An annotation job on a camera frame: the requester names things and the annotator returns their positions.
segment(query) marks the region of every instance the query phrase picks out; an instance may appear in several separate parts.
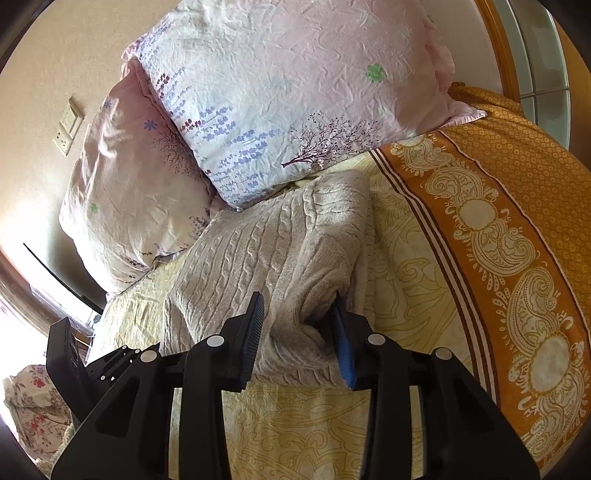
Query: green clover print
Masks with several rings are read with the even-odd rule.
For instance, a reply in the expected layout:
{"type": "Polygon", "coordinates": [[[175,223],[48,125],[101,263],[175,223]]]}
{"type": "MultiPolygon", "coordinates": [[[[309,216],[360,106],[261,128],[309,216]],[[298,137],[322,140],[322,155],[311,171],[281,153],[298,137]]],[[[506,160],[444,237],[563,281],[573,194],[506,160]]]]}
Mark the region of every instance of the green clover print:
{"type": "Polygon", "coordinates": [[[368,65],[368,71],[365,76],[371,80],[371,82],[378,82],[381,83],[387,77],[386,71],[382,68],[379,63],[374,63],[373,65],[368,65]]]}

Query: tree print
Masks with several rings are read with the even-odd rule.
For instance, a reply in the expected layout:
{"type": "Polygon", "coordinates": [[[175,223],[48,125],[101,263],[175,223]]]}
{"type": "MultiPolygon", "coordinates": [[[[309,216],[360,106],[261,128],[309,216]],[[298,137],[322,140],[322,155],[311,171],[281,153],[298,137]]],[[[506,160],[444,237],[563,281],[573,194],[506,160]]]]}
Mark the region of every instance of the tree print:
{"type": "Polygon", "coordinates": [[[387,77],[386,71],[382,68],[379,63],[374,63],[373,65],[368,65],[368,71],[366,72],[365,76],[373,83],[382,83],[385,78],[387,77]]]}
{"type": "Polygon", "coordinates": [[[194,241],[197,241],[205,230],[205,227],[209,225],[209,221],[203,218],[195,217],[193,215],[189,217],[189,220],[193,224],[193,231],[189,234],[189,237],[191,237],[194,241]]]}
{"type": "Polygon", "coordinates": [[[183,139],[171,129],[165,128],[157,131],[153,146],[162,154],[162,158],[170,170],[192,179],[199,178],[197,162],[193,160],[183,139]]]}
{"type": "Polygon", "coordinates": [[[308,124],[301,131],[290,131],[296,144],[297,155],[282,163],[287,167],[294,163],[310,164],[313,170],[322,170],[341,160],[379,147],[380,138],[376,133],[377,122],[359,121],[354,124],[340,116],[325,120],[320,113],[308,117],[308,124]]]}

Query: light switch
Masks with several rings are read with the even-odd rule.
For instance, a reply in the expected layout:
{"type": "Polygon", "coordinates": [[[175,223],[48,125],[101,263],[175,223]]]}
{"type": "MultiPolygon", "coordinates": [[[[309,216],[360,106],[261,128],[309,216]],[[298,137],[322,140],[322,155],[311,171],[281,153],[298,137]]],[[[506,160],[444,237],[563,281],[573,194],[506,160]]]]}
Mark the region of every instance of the light switch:
{"type": "Polygon", "coordinates": [[[79,110],[74,105],[72,99],[68,100],[68,104],[66,105],[66,109],[64,113],[61,115],[60,123],[64,127],[64,130],[70,135],[72,138],[76,136],[76,132],[80,128],[82,124],[82,115],[80,114],[79,110]]]}
{"type": "Polygon", "coordinates": [[[74,130],[76,120],[78,120],[78,116],[70,105],[70,102],[68,102],[68,106],[66,107],[66,110],[64,111],[64,114],[61,116],[60,120],[60,123],[64,126],[64,129],[68,134],[74,130]]]}

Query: knit texture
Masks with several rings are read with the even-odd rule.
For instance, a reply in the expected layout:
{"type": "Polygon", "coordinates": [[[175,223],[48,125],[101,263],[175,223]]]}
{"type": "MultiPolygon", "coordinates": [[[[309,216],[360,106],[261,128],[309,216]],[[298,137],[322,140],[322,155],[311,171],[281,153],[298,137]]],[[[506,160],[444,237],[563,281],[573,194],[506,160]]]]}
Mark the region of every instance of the knit texture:
{"type": "Polygon", "coordinates": [[[181,352],[265,298],[253,379],[343,387],[324,318],[336,293],[373,322],[369,181],[324,174],[244,212],[220,212],[190,249],[164,303],[164,354],[181,352]]]}

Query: floral fabric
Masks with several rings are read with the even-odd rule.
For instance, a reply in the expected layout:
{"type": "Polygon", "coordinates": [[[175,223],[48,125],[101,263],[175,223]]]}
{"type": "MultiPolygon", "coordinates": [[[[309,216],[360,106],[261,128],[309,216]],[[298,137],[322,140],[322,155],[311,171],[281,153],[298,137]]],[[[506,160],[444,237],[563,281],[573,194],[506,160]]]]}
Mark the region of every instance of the floral fabric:
{"type": "Polygon", "coordinates": [[[193,245],[215,207],[139,62],[128,61],[124,75],[89,125],[60,211],[86,269],[113,296],[157,257],[193,245]]]}
{"type": "Polygon", "coordinates": [[[44,365],[29,365],[2,382],[22,448],[33,459],[49,460],[63,441],[70,410],[44,365]]]}
{"type": "Polygon", "coordinates": [[[248,207],[380,145],[484,116],[414,0],[185,0],[133,43],[221,197],[248,207]]]}

